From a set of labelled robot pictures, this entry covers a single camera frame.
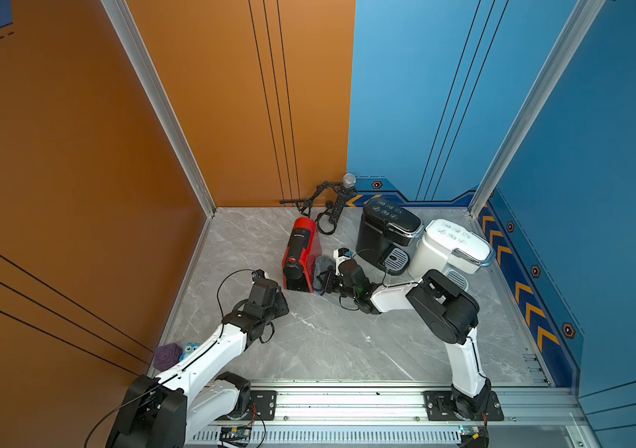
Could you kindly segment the red coffee machine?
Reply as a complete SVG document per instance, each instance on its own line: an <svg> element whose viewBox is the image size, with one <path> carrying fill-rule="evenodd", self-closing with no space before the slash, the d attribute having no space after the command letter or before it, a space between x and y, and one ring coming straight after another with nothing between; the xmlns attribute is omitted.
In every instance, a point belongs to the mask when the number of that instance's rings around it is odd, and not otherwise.
<svg viewBox="0 0 636 448"><path fill-rule="evenodd" d="M297 218L282 263L284 288L314 293L315 263L321 255L316 222L310 218Z"/></svg>

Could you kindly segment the microphone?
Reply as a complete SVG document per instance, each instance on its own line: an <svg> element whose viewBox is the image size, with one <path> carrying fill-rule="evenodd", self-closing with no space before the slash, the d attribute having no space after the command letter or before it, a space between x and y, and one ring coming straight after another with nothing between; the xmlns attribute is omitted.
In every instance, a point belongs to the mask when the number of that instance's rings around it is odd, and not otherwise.
<svg viewBox="0 0 636 448"><path fill-rule="evenodd" d="M355 199L358 195L356 188L357 178L355 175L347 173L340 182L324 181L319 184L314 194L306 199L282 199L280 205L295 205L301 216L305 218L312 217L312 209L314 209L315 201L327 190L335 193L333 200L325 202L325 209L321 211L314 222L319 233L324 235L333 235L338 229L340 217L343 209L349 205L349 201Z"/></svg>

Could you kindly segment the black coffee machine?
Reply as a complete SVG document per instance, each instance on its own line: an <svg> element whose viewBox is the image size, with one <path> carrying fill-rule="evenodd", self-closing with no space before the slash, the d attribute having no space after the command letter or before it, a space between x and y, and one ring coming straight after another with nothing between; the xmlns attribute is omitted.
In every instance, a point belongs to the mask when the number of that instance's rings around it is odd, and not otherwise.
<svg viewBox="0 0 636 448"><path fill-rule="evenodd" d="M363 207L356 255L390 276L400 276L411 262L408 248L423 231L422 220L413 212L383 197L374 197Z"/></svg>

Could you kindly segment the white coffee machine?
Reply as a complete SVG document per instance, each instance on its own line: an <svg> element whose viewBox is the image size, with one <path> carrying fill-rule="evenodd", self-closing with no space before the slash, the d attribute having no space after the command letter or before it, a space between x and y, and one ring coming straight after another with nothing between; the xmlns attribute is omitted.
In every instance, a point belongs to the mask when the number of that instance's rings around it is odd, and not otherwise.
<svg viewBox="0 0 636 448"><path fill-rule="evenodd" d="M439 218L425 228L408 266L408 274L419 279L429 270L437 270L468 290L467 276L490 266L496 258L489 243L454 222Z"/></svg>

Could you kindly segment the grey blue cleaning cloth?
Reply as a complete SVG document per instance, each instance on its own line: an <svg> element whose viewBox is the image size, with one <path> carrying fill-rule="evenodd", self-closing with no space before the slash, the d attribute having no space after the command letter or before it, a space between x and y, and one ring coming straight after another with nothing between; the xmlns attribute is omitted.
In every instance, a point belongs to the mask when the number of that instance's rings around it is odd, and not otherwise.
<svg viewBox="0 0 636 448"><path fill-rule="evenodd" d="M327 256L320 256L316 259L314 265L314 278L312 278L312 286L314 287L314 292L323 295L324 293L324 282L325 282L325 272L332 270L335 268L334 259Z"/></svg>

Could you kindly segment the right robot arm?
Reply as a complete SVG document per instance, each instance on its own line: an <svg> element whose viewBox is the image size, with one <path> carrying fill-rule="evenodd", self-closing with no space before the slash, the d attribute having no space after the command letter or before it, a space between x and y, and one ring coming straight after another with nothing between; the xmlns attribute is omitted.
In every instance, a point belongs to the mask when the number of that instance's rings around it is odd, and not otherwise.
<svg viewBox="0 0 636 448"><path fill-rule="evenodd" d="M385 286L368 280L362 267L345 259L316 277L321 293L348 298L369 315L414 311L443 341L452 368L452 411L463 420L487 419L492 383L478 350L478 302L448 276L427 271L420 279Z"/></svg>

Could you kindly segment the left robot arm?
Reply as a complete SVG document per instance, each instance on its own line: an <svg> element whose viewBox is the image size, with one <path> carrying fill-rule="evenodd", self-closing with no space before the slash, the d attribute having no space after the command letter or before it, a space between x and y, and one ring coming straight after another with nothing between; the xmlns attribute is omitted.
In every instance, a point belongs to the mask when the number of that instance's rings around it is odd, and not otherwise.
<svg viewBox="0 0 636 448"><path fill-rule="evenodd" d="M215 420L253 420L251 381L224 368L241 356L273 320L289 313L281 286L262 270L252 272L249 297L225 315L192 354L155 377L138 376L129 386L107 447L183 447Z"/></svg>

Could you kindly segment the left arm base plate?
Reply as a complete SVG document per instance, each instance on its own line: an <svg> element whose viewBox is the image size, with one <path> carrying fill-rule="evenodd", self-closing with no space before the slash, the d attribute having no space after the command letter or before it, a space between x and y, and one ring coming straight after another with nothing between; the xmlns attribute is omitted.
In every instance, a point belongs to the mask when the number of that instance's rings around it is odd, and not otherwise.
<svg viewBox="0 0 636 448"><path fill-rule="evenodd" d="M278 393L276 390L252 390L250 397L239 398L237 408L220 420L263 420L273 421L277 409Z"/></svg>

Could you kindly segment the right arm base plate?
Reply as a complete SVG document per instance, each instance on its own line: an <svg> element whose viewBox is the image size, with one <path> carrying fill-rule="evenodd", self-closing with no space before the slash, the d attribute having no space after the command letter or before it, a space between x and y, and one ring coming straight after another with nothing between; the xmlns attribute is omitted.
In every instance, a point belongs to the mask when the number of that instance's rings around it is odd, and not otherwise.
<svg viewBox="0 0 636 448"><path fill-rule="evenodd" d="M423 393L424 407L429 421L501 422L505 415L497 394L469 399L447 390L427 390Z"/></svg>

